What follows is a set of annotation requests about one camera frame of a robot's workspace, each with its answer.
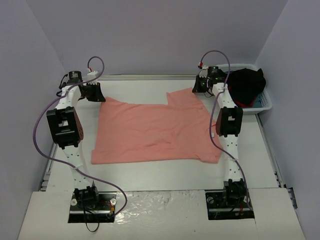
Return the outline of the pink t shirt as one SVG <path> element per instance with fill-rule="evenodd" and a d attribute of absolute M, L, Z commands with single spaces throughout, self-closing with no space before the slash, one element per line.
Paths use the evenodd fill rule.
<path fill-rule="evenodd" d="M 190 88 L 168 92 L 167 104 L 136 104 L 107 97 L 101 104 L 91 163 L 198 160 L 216 164 L 222 152 L 216 123 Z"/>

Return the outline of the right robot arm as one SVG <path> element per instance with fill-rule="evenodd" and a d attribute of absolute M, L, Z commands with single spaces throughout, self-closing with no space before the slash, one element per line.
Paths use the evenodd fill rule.
<path fill-rule="evenodd" d="M 225 164 L 223 180 L 222 202 L 229 207 L 239 200 L 249 202 L 249 192 L 246 178 L 239 164 L 238 137 L 243 120 L 243 109 L 238 107 L 228 90 L 227 79 L 229 73 L 223 76 L 217 66 L 199 66 L 200 72 L 196 76 L 193 93 L 211 93 L 215 96 L 212 113 L 219 107 L 215 124 L 215 136 L 219 137 L 221 146 L 213 145 L 222 151 Z"/>

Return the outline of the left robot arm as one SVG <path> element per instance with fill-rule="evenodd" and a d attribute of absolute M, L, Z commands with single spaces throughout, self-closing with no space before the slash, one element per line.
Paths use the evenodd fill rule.
<path fill-rule="evenodd" d="M 88 174 L 88 168 L 82 149 L 84 129 L 76 112 L 79 100 L 103 103 L 100 83 L 95 80 L 98 71 L 90 70 L 89 83 L 84 83 L 80 71 L 70 71 L 68 81 L 62 84 L 62 94 L 66 97 L 59 100 L 53 110 L 46 112 L 50 133 L 53 142 L 57 144 L 65 154 L 67 163 L 71 164 L 71 173 L 74 183 L 72 202 L 80 208 L 95 209 L 101 203 L 101 197 L 95 186 L 94 180 L 83 174 Z"/>

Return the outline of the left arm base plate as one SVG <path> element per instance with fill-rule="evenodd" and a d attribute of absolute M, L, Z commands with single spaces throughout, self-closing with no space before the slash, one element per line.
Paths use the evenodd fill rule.
<path fill-rule="evenodd" d="M 85 205 L 85 213 L 80 200 L 72 195 L 69 207 L 68 223 L 113 223 L 117 204 L 116 192 L 100 192 L 98 202 Z"/>

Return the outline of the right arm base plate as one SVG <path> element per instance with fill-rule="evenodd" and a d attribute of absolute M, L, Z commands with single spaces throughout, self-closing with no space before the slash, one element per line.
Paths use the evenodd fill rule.
<path fill-rule="evenodd" d="M 206 190 L 207 217 L 210 221 L 254 219 L 245 196 L 227 198 L 223 190 Z"/>

